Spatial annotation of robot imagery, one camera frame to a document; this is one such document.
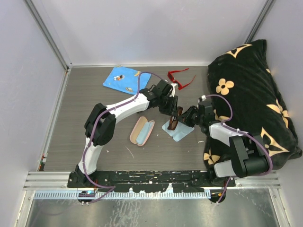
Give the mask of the light blue cloth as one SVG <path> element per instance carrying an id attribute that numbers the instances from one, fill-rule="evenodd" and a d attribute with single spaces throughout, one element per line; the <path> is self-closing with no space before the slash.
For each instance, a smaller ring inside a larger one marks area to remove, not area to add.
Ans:
<path id="1" fill-rule="evenodd" d="M 139 135 L 136 138 L 136 142 L 137 142 L 138 146 L 143 146 L 145 144 L 146 140 L 150 136 L 150 133 L 151 133 L 153 127 L 154 127 L 154 121 L 146 122 L 143 125 L 142 129 L 140 130 Z"/>
<path id="2" fill-rule="evenodd" d="M 190 134 L 195 128 L 186 126 L 182 123 L 178 123 L 175 130 L 169 130 L 169 121 L 167 121 L 163 126 L 162 129 L 171 136 L 175 142 L 179 142 L 181 139 L 186 137 L 188 134 Z"/>

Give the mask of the tortoiseshell brown sunglasses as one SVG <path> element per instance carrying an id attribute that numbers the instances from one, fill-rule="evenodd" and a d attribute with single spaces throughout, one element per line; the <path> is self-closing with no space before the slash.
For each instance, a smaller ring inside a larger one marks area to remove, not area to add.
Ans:
<path id="1" fill-rule="evenodd" d="M 183 112 L 183 108 L 182 107 L 177 107 L 177 115 L 176 116 L 172 116 L 169 120 L 169 125 L 167 127 L 168 130 L 170 131 L 174 131 L 178 125 L 178 120 L 177 118 L 182 114 Z"/>

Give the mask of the pink glasses case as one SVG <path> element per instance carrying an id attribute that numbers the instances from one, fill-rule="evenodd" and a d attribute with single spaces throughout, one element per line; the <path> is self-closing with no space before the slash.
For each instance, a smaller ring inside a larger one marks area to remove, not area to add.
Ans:
<path id="1" fill-rule="evenodd" d="M 141 116 L 141 117 L 138 119 L 137 123 L 135 124 L 135 126 L 134 126 L 134 128 L 133 128 L 133 130 L 132 130 L 132 132 L 131 132 L 131 134 L 130 134 L 130 137 L 129 137 L 130 141 L 131 141 L 133 144 L 136 144 L 136 145 L 137 145 L 136 138 L 137 138 L 137 136 L 139 135 L 140 130 L 142 129 L 143 125 L 144 125 L 146 122 L 148 122 L 147 118 L 144 117 L 144 116 Z"/>

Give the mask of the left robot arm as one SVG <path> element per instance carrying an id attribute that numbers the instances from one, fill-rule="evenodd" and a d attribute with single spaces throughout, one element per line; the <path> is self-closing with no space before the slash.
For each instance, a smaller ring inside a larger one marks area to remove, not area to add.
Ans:
<path id="1" fill-rule="evenodd" d="M 115 126 L 123 119 L 150 108 L 157 107 L 160 113 L 174 116 L 177 111 L 178 97 L 175 95 L 176 83 L 160 80 L 151 88 L 144 88 L 134 96 L 116 104 L 94 106 L 85 123 L 86 145 L 81 161 L 75 169 L 77 183 L 83 187 L 96 186 L 109 189 L 109 186 L 95 182 L 93 173 L 104 145 L 110 142 Z"/>

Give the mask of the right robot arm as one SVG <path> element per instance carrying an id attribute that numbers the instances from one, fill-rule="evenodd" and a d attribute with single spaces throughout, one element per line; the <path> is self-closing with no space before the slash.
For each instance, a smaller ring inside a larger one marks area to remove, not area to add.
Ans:
<path id="1" fill-rule="evenodd" d="M 219 186 L 226 177 L 244 178 L 267 175 L 273 168 L 262 138 L 257 134 L 232 128 L 225 120 L 217 120 L 211 112 L 210 102 L 199 102 L 177 117 L 178 122 L 188 126 L 199 126 L 202 133 L 227 147 L 227 159 L 215 161 L 207 170 L 207 179 L 212 186 Z"/>

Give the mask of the red sunglasses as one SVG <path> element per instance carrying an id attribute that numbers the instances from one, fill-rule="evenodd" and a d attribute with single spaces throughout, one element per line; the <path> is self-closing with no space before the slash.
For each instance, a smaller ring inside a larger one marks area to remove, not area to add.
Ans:
<path id="1" fill-rule="evenodd" d="M 185 68 L 183 70 L 168 71 L 167 73 L 168 79 L 170 80 L 170 82 L 177 85 L 178 90 L 182 90 L 188 87 L 195 80 L 196 75 L 191 77 L 185 74 L 188 70 L 189 68 Z"/>

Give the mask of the blue cartoon print cloth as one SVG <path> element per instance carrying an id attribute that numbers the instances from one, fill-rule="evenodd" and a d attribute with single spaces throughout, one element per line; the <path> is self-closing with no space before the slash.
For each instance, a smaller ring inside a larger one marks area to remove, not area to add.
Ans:
<path id="1" fill-rule="evenodd" d="M 114 67 L 109 76 L 103 83 L 103 86 L 135 95 L 140 89 L 146 87 L 150 80 L 150 73 L 143 73 L 140 76 L 140 85 L 138 86 L 138 77 L 140 71 L 126 67 Z"/>

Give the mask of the black floral plush pillow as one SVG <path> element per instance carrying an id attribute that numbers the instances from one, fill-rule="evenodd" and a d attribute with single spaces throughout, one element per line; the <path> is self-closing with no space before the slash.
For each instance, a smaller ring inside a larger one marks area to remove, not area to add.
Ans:
<path id="1" fill-rule="evenodd" d="M 207 81 L 215 118 L 258 134 L 278 170 L 303 151 L 266 54 L 265 39 L 227 51 L 208 66 Z"/>

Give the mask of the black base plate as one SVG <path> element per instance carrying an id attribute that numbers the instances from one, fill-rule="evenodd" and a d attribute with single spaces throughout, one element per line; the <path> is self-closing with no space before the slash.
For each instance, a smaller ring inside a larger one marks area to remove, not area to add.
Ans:
<path id="1" fill-rule="evenodd" d="M 173 192 L 203 192 L 206 187 L 223 188 L 227 178 L 213 179 L 202 170 L 171 171 L 96 171 L 89 175 L 91 183 L 79 170 L 69 175 L 68 188 L 98 188 L 106 192 L 114 187 L 115 192 L 135 193 L 165 192 L 172 186 Z"/>

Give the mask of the aluminium front rail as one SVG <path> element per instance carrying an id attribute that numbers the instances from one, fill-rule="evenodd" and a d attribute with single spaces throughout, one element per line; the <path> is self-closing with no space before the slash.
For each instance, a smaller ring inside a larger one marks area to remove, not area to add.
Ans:
<path id="1" fill-rule="evenodd" d="M 129 182 L 109 189 L 69 188 L 66 172 L 30 172 L 23 189 L 34 191 L 36 199 L 78 199 L 86 203 L 98 198 L 107 200 L 126 199 L 209 199 L 223 187 L 198 186 L 187 183 L 155 183 L 131 185 Z"/>

